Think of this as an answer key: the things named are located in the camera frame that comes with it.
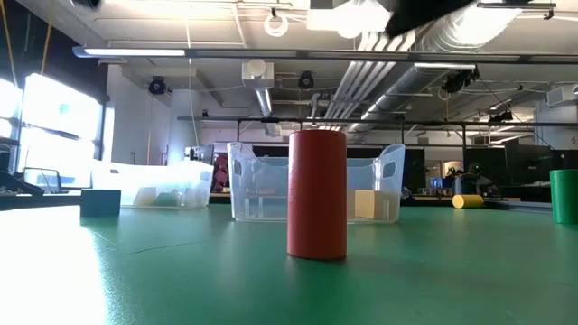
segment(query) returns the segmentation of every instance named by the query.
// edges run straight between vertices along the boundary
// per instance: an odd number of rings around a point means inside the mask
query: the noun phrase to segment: green cylinder
[[[578,225],[578,170],[550,171],[550,186],[554,221]]]

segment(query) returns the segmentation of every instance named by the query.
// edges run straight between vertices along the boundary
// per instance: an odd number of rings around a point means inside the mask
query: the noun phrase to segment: pillar
[[[200,128],[201,123],[177,121],[178,116],[191,116],[192,113],[196,116],[202,115],[202,94],[197,90],[176,89],[172,93],[171,102],[171,123],[169,125],[169,153],[168,164],[175,164],[184,160],[184,150],[186,147],[191,147],[200,144]]]
[[[334,260],[347,254],[347,142],[344,133],[289,137],[287,254]]]

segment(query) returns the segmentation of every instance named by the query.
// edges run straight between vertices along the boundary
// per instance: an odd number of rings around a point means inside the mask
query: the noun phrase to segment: yellow foam roller
[[[484,199],[480,195],[454,195],[452,204],[457,209],[481,208]]]

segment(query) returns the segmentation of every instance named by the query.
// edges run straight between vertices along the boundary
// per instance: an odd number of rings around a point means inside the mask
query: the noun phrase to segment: bright window
[[[94,140],[102,106],[96,99],[38,74],[26,78],[23,121]]]
[[[9,138],[12,134],[12,125],[10,121],[0,119],[0,137]]]
[[[23,128],[21,135],[20,168],[43,168],[58,171],[62,187],[89,187],[90,163],[94,144],[51,135],[40,129]]]
[[[11,82],[0,79],[0,117],[13,117],[21,100],[22,91]]]
[[[96,99],[73,88],[38,74],[26,78],[18,170],[55,170],[63,188],[89,187],[101,113]]]

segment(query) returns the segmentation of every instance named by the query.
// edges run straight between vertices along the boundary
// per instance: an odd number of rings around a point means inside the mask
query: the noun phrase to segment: clear plastic bin
[[[242,143],[230,143],[228,169],[233,218],[245,221],[287,220],[288,158],[257,158]],[[347,207],[352,222],[393,223],[399,217],[406,147],[393,144],[376,159],[348,159]],[[323,182],[320,168],[320,182]],[[387,207],[379,218],[355,218],[355,191],[376,190]]]
[[[142,166],[94,161],[92,188],[121,190],[123,207],[197,208],[209,204],[213,166],[183,161]]]

